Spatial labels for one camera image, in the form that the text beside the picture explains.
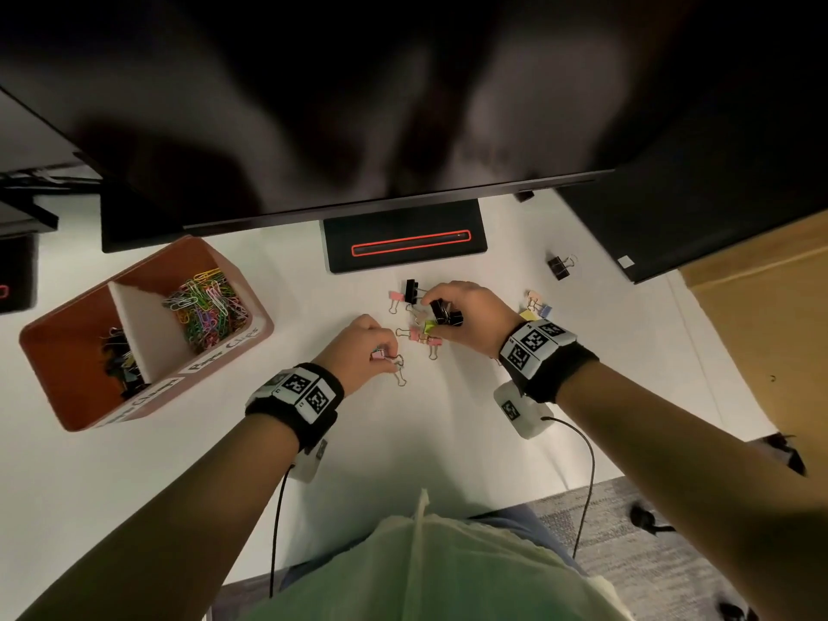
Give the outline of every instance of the white table surface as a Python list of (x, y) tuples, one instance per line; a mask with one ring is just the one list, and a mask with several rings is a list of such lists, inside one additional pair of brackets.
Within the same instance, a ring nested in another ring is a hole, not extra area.
[[(536, 290), (553, 305), (555, 322), (620, 373), (740, 439), (775, 430), (681, 276), (633, 285), (561, 199), (544, 191), (524, 204), (511, 196), (481, 199), (489, 241), (482, 255), (340, 276), (326, 271), (317, 222), (209, 238), (241, 268), (276, 332), (150, 417), (70, 434), (17, 344), (20, 329), (157, 248), (104, 255), (95, 197), (40, 204), (60, 216), (60, 230), (41, 238), (38, 303), (0, 317), (0, 618), (19, 614), (215, 444), (276, 371), (314, 357), (363, 312), (407, 327), (403, 309), (388, 313), (387, 296), (408, 278), (422, 287), (478, 281), (516, 308), (525, 290)], [(556, 281), (547, 252), (577, 257), (569, 278)], [(382, 375), (349, 397), (316, 479), (288, 482), (277, 565), (346, 543), (390, 514), (410, 513), (420, 488), (428, 488), (435, 511), (462, 517), (589, 481), (589, 453), (566, 427), (531, 441), (511, 428), (492, 400), (507, 379), (492, 360), (447, 345), (432, 362), (426, 346), (406, 339), (400, 349), (408, 385)], [(596, 455), (596, 482), (620, 475)], [(275, 510), (274, 498), (228, 582), (267, 572)]]

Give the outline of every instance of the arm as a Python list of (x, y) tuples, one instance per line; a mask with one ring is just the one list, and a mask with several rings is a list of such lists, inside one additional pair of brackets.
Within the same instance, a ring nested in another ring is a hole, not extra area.
[[(397, 339), (370, 316), (315, 360), (345, 396), (396, 367), (372, 360)], [(299, 450), (279, 420), (253, 414), (75, 563), (20, 617), (201, 619)]]
[[(431, 290), (463, 312), (434, 334), (496, 357), (522, 322), (489, 290)], [(825, 617), (828, 508), (812, 481), (599, 362), (564, 381), (556, 403), (762, 619)]]

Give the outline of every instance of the black monitor base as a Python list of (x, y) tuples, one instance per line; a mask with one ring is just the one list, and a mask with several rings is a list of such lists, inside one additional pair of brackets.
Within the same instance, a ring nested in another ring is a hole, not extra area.
[(338, 274), (486, 252), (477, 199), (322, 222), (328, 269)]

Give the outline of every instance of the wristband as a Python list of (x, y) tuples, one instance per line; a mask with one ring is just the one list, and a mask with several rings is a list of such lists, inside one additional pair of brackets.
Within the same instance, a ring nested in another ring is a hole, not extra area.
[(244, 415), (267, 414), (290, 427), (299, 449), (313, 449), (336, 422), (336, 407), (345, 390), (333, 374), (316, 364), (299, 364), (259, 387)]
[(548, 320), (520, 324), (500, 349), (500, 361), (522, 395), (554, 403), (561, 385), (598, 357), (577, 337)]

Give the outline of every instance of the blue pants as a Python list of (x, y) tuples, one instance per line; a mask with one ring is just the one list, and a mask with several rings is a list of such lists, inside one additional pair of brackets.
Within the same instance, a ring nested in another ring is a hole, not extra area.
[[(561, 542), (553, 536), (552, 532), (546, 529), (546, 526), (541, 522), (541, 519), (535, 515), (535, 512), (533, 512), (529, 506), (526, 505), (526, 503), (512, 506), (512, 508), (504, 508), (503, 510), (486, 512), (478, 517), (471, 517), (467, 520), (485, 523), (486, 525), (491, 525), (492, 527), (507, 529), (516, 536), (519, 536), (530, 543), (535, 543), (538, 546), (552, 550), (555, 554), (558, 554), (561, 557), (561, 560), (563, 560), (565, 564), (571, 566), (580, 574), (586, 575), (584, 570), (578, 566), (578, 563), (575, 562), (569, 553), (564, 549)], [(279, 590), (284, 590), (305, 575), (316, 571), (316, 569), (326, 565), (340, 553), (356, 547), (366, 538), (367, 535), (361, 536), (356, 540), (347, 543), (345, 546), (323, 555), (322, 557), (316, 558), (315, 560), (308, 560), (300, 565), (292, 566), (287, 570), (284, 578), (282, 578), (282, 584), (280, 584)]]

